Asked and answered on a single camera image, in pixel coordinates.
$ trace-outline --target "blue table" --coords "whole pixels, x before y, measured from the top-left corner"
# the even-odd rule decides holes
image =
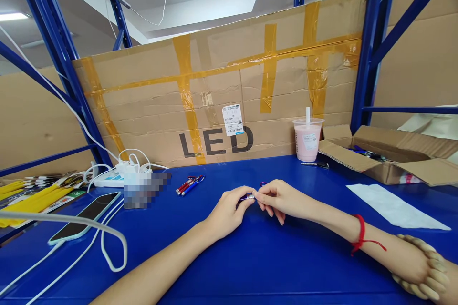
[[[86,256],[38,304],[86,304],[120,277],[203,220],[221,193],[240,185],[283,179],[311,197],[364,219],[389,233],[411,234],[431,243],[446,259],[458,262],[458,192],[454,187],[424,184],[385,186],[452,231],[406,230],[392,226],[345,185],[376,183],[328,160],[330,170],[301,166],[295,156],[170,169],[171,184],[144,210],[121,210],[110,226],[129,244],[127,267],[112,273],[100,250],[100,239]],[[188,176],[207,176],[184,198],[175,189]],[[100,188],[101,195],[116,189]],[[91,200],[86,195],[60,213],[76,215]],[[42,258],[47,240],[63,224],[41,223],[0,249],[0,288]],[[0,304],[24,304],[69,266],[87,247],[95,230],[65,243],[9,291]],[[115,266],[122,264],[121,244],[106,235],[105,246]],[[242,225],[204,251],[164,295],[161,304],[423,304],[402,291],[390,273],[363,252],[350,257],[344,239],[317,224],[286,218],[280,226],[257,205]]]

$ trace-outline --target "pink drink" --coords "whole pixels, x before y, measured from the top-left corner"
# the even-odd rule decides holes
[[[304,162],[316,160],[323,121],[324,119],[310,119],[309,124],[305,119],[292,121],[296,131],[296,155],[299,160]]]

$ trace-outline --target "straw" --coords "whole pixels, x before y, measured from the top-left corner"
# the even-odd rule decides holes
[[[310,107],[305,108],[305,123],[310,124]]]

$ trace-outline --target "blue shelf frame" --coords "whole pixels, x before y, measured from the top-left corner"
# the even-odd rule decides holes
[[[393,0],[367,0],[359,68],[354,93],[351,130],[370,125],[373,112],[458,114],[457,107],[377,107],[374,106],[380,63],[430,0],[414,0],[386,35]]]
[[[113,50],[121,48],[124,44],[125,48],[132,47],[127,24],[124,19],[123,10],[119,0],[110,0],[116,23],[118,25],[119,34],[114,44]],[[47,91],[56,96],[59,100],[65,99],[69,106],[78,114],[82,122],[88,129],[88,132],[100,144],[104,144],[102,136],[97,128],[96,122],[92,115],[91,109],[84,96],[83,89],[73,68],[72,61],[79,59],[78,52],[73,43],[70,31],[65,23],[60,5],[57,0],[27,0],[32,16],[35,18],[40,33],[43,36],[45,45],[49,51],[54,66],[61,79],[64,91],[61,91],[49,80],[44,80],[43,77],[22,57],[11,50],[7,45],[0,41],[0,54],[13,63],[16,67],[29,75],[34,81],[44,87]],[[94,144],[89,136],[84,132],[87,145],[72,149],[66,152],[58,153],[52,156],[41,158],[32,162],[9,167],[0,170],[0,177],[17,173],[37,165],[55,161],[57,159],[70,156],[85,150],[91,150],[96,163],[103,163],[112,166],[110,156],[107,151]]]

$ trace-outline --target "red string bracelet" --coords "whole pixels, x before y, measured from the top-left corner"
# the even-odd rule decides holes
[[[364,224],[364,219],[359,214],[355,214],[354,216],[359,219],[359,224],[361,225],[361,231],[359,232],[359,240],[358,240],[358,242],[352,243],[353,250],[351,252],[351,256],[353,257],[353,253],[358,251],[359,249],[361,249],[363,244],[366,243],[366,242],[377,243],[379,246],[381,246],[383,248],[383,250],[386,251],[386,248],[380,242],[370,241],[370,240],[367,241],[367,240],[364,239],[364,235],[366,233],[366,226]]]

